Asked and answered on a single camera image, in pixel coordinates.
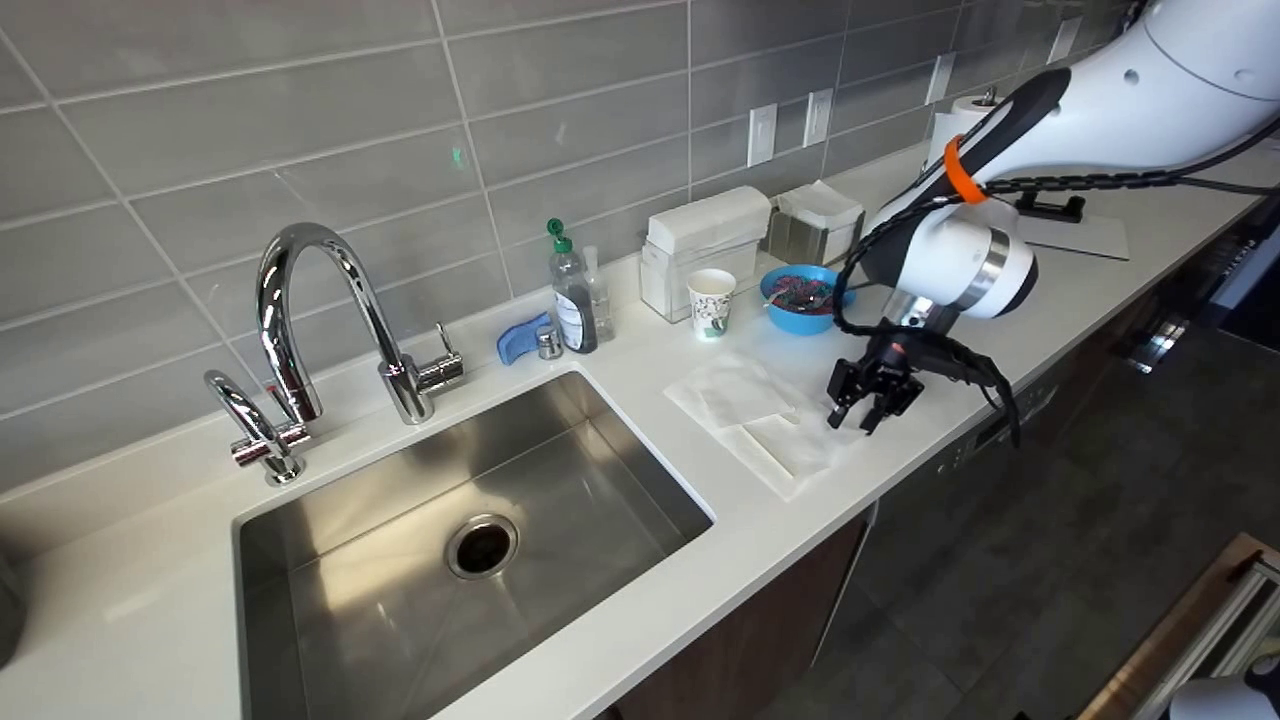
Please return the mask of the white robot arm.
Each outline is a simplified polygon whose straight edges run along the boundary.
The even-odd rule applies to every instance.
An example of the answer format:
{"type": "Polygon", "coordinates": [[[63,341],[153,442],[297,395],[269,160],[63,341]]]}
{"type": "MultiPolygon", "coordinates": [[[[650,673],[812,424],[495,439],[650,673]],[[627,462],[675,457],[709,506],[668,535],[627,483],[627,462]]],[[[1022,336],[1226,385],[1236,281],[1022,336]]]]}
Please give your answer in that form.
{"type": "Polygon", "coordinates": [[[862,336],[862,355],[831,365],[828,424],[867,405],[859,429],[877,431],[923,393],[918,372],[940,372],[1019,429],[1006,376],[947,336],[1035,286],[1035,255],[994,193],[1188,182],[1275,129],[1275,30],[1280,0],[1150,0],[1125,37],[1035,70],[950,137],[835,277],[831,323],[862,336]]]}

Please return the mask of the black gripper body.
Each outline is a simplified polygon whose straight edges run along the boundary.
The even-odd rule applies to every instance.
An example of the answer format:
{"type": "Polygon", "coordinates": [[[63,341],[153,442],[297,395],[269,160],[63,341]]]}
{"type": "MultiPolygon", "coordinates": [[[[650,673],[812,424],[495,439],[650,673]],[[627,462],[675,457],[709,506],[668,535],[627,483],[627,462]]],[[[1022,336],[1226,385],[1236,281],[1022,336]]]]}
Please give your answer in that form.
{"type": "Polygon", "coordinates": [[[912,361],[909,361],[909,336],[893,333],[893,328],[877,328],[867,336],[867,348],[859,361],[840,361],[828,376],[828,400],[844,393],[862,393],[862,400],[871,405],[877,395],[899,395],[899,400],[916,400],[923,393],[923,385],[912,376],[912,361]]]}

